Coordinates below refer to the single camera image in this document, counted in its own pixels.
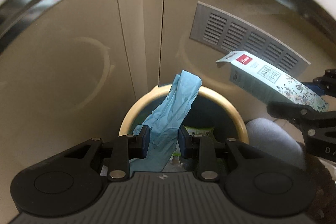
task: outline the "trash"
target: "trash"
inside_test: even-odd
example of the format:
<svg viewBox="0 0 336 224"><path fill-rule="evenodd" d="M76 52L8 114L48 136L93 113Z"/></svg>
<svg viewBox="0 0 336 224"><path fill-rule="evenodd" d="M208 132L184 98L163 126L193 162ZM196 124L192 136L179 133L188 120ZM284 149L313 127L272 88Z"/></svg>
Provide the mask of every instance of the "trash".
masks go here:
<svg viewBox="0 0 336 224"><path fill-rule="evenodd" d="M191 136L202 135L202 136L209 136L212 139L214 138L214 136L213 136L213 130L215 129L214 127L194 128L194 127L185 126L185 129L188 131L189 135L191 135Z"/></svg>
<svg viewBox="0 0 336 224"><path fill-rule="evenodd" d="M230 81L261 102L292 102L325 112L328 103L301 82L264 60L244 51L230 52L217 63L230 63Z"/></svg>
<svg viewBox="0 0 336 224"><path fill-rule="evenodd" d="M198 94L202 81L196 75L182 71L176 75L168 96L134 131L138 135L142 126L151 129L151 141L147 157L130 162L130 171L160 172L176 147L177 131L188 114Z"/></svg>

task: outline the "metal vent grille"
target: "metal vent grille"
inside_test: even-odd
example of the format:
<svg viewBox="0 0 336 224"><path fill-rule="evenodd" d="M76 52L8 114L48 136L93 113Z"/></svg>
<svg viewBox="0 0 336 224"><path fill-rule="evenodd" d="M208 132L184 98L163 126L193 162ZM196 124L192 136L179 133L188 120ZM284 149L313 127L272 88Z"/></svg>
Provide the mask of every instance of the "metal vent grille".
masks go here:
<svg viewBox="0 0 336 224"><path fill-rule="evenodd" d="M291 76L298 76L310 63L283 42L227 12L199 2L190 38L224 54L247 51Z"/></svg>
<svg viewBox="0 0 336 224"><path fill-rule="evenodd" d="M226 24L226 19L210 13L203 39L217 45Z"/></svg>
<svg viewBox="0 0 336 224"><path fill-rule="evenodd" d="M246 31L242 26L232 22L224 37L222 48L229 52L235 51L241 45Z"/></svg>

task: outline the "red logo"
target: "red logo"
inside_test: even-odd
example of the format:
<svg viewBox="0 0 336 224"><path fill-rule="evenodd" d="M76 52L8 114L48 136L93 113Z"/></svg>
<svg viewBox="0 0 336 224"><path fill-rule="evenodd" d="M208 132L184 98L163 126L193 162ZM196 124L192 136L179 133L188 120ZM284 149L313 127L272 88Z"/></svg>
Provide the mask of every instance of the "red logo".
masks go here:
<svg viewBox="0 0 336 224"><path fill-rule="evenodd" d="M238 57L236 60L244 65L247 65L253 60L253 58L243 54L242 56Z"/></svg>

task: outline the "cardboard box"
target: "cardboard box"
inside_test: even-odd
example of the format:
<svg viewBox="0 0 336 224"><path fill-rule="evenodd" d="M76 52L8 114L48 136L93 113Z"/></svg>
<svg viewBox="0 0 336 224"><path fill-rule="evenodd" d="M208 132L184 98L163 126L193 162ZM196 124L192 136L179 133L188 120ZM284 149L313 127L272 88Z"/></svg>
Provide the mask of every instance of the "cardboard box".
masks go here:
<svg viewBox="0 0 336 224"><path fill-rule="evenodd" d="M244 51L230 52L217 63L231 63L230 81L261 102L292 102L325 112L329 106L301 82L266 61Z"/></svg>

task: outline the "trash can rim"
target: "trash can rim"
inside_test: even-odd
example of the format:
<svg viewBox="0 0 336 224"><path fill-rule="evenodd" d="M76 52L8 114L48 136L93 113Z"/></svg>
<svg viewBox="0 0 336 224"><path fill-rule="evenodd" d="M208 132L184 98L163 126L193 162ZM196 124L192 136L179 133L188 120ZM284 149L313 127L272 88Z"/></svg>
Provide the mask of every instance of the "trash can rim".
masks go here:
<svg viewBox="0 0 336 224"><path fill-rule="evenodd" d="M119 136L128 134L130 126L132 125L134 119L139 115L140 111L154 100L163 96L167 96L170 88L171 84L161 87L155 86L150 92L148 92L147 94L142 96L139 100L137 100L135 104L127 112L124 118L120 127ZM202 97L211 100L212 102L217 103L223 109L225 109L229 117L232 119L234 125L236 126L239 140L247 144L249 143L245 123L242 117L240 116L239 112L233 106L233 104L231 104L224 96L220 95L218 92L206 88L204 86L201 86L199 88L198 94L201 95Z"/></svg>

